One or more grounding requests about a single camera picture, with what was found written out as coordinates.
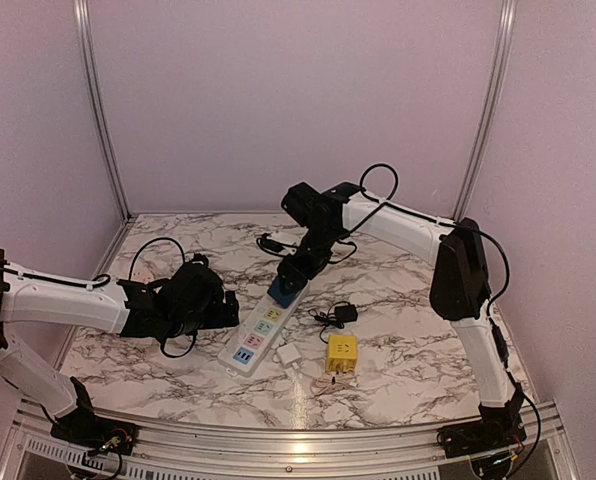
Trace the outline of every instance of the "pink wall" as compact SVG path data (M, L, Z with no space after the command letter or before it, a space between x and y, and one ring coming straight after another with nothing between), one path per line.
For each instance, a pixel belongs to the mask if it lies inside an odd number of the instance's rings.
M386 161L400 201L451 213L501 2L90 4L134 211L278 210L300 180L325 189Z
M501 308L596 479L596 0L519 2L469 215L508 250Z
M88 277L119 227L81 67L73 2L0 2L0 246ZM53 358L64 328L23 332ZM0 379L0 450L17 393Z

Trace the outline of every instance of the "power strip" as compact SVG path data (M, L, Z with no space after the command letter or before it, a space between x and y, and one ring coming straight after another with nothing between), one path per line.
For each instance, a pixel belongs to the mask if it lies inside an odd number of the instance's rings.
M227 367L228 373L245 377L254 373L308 290L309 285L287 308L265 294L218 354L218 361Z

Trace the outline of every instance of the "small white adapter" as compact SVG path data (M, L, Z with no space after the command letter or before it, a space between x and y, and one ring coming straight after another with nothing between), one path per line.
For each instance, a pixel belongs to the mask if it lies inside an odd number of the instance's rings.
M278 355L280 363L282 363L284 368L287 368L291 365L298 366L302 360L302 355L300 355L296 345L293 343L288 343L287 345L278 347L276 349L276 355Z

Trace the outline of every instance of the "yellow plug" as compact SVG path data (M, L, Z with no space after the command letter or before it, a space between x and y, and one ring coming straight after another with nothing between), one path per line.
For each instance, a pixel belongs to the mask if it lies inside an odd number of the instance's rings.
M355 335L329 335L327 365L329 373L353 372L358 362L358 339Z

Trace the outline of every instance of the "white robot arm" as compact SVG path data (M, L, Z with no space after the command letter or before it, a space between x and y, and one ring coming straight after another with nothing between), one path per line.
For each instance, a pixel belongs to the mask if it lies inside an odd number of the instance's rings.
M375 202L368 200L361 193L354 194L349 202L343 205L343 227L352 230L375 208ZM415 210L407 211L410 213L382 208L357 231L402 248L435 267L442 239L448 237L455 228L443 225L452 225L455 222L429 217ZM482 305L478 316L452 321L451 326L460 338L471 363L478 383L481 404L486 407L503 408L511 400L516 389L504 363L501 362L485 309L486 306Z
M289 189L281 205L299 225L307 227L307 233L278 266L268 291L275 301L290 305L297 292L328 265L332 246L355 232L416 255L434 267L431 306L455 329L480 394L481 422L441 430L439 440L447 455L512 445L515 437L526 437L519 417L524 394L508 371L508 350L501 330L486 314L491 301L482 246L486 234L476 222L426 215L375 198L347 182L322 193L300 183ZM465 441L474 438L479 440Z
M53 369L17 335L5 332L7 324L46 322L152 337L163 353L168 338L238 325L235 294L223 291L202 255L185 262L172 278L151 284L103 277L83 281L39 273L9 264L0 249L0 376L55 418L52 435L91 447L103 445L115 429L129 432L135 426L95 416L85 387ZM95 439L100 445L92 442Z

